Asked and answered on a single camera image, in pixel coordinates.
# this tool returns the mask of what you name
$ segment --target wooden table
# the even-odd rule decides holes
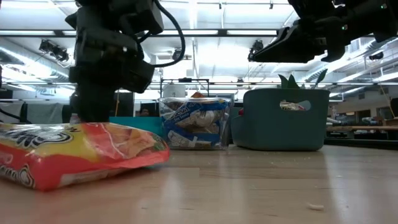
[[[161,167],[49,193],[0,181],[0,198],[3,224],[396,224],[398,152],[173,151]]]

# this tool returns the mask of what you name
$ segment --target red and yellow snack bag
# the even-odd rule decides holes
[[[169,153],[159,136],[113,123],[0,124],[0,176],[38,190],[166,162]]]

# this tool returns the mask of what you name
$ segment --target blue and white package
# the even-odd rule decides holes
[[[161,98],[164,139],[174,149],[228,147],[230,100],[222,98]]]

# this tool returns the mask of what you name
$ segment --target green leaves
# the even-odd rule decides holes
[[[318,79],[317,79],[317,82],[316,82],[315,85],[312,87],[312,89],[315,89],[315,88],[318,86],[318,84],[319,84],[320,82],[322,82],[323,79],[325,79],[325,76],[326,76],[327,73],[328,73],[328,70],[325,69],[324,71],[321,72],[321,74],[319,74]]]
[[[294,88],[299,89],[300,87],[297,85],[296,80],[294,79],[293,75],[290,75],[289,80],[284,77],[283,75],[279,75],[281,87],[282,88]]]

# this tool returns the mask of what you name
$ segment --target teal box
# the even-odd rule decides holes
[[[110,122],[133,128],[150,131],[158,136],[163,136],[160,117],[110,117]]]

